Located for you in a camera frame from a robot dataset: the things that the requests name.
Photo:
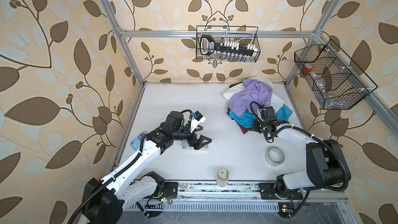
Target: white cloth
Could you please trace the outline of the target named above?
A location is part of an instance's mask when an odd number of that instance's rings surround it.
[[[263,78],[263,77],[250,77],[249,79],[253,79],[253,80],[258,80],[260,82],[264,82],[265,84],[270,85],[270,87],[272,87],[273,90],[273,84],[272,82],[267,79],[267,78]],[[227,91],[225,91],[222,95],[224,96],[224,98],[226,98],[227,100],[230,100],[231,97],[235,94],[235,93],[240,93],[245,89],[244,86],[242,86],[242,83],[239,83],[233,87],[231,87],[230,89],[228,89]],[[284,101],[275,94],[275,92],[272,92],[271,95],[271,107],[274,108],[274,111],[277,112],[282,106],[283,106]]]

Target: purple shirt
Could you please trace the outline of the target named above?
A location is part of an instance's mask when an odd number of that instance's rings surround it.
[[[272,87],[268,84],[253,79],[246,79],[242,85],[246,87],[240,93],[234,94],[229,100],[227,106],[237,115],[242,116],[246,110],[250,109],[250,103],[255,101],[262,106],[271,105]],[[253,104],[253,110],[257,113],[258,106]]]

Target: wire basket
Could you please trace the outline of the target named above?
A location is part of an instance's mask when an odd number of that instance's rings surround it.
[[[376,83],[352,58],[350,65],[335,52],[342,50],[332,39],[326,44],[314,44],[295,52],[295,63],[314,92],[322,109],[348,110],[373,92]],[[366,86],[367,79],[372,86]]]
[[[196,26],[196,57],[228,62],[256,62],[258,27]]]

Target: masking tape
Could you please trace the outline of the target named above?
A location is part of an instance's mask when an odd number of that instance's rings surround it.
[[[278,147],[270,146],[266,150],[266,161],[269,165],[277,167],[285,161],[285,156]]]

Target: floral wallpaper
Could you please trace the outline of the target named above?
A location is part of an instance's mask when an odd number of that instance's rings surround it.
[[[351,55],[358,66],[347,62],[357,72],[376,82],[374,93],[396,114],[397,26],[398,0],[342,0],[324,31]],[[346,193],[358,220],[398,223],[398,138],[365,101],[347,111],[321,110],[301,75],[290,90],[310,132],[341,144],[352,175]]]
[[[188,30],[189,25],[312,30],[328,0],[109,0],[126,30]]]
[[[252,76],[282,82],[294,65],[302,38],[260,38],[257,62],[196,57],[195,41],[180,38],[129,38],[134,59],[147,82],[241,82]]]
[[[138,86],[97,0],[0,5],[0,222],[66,223]]]

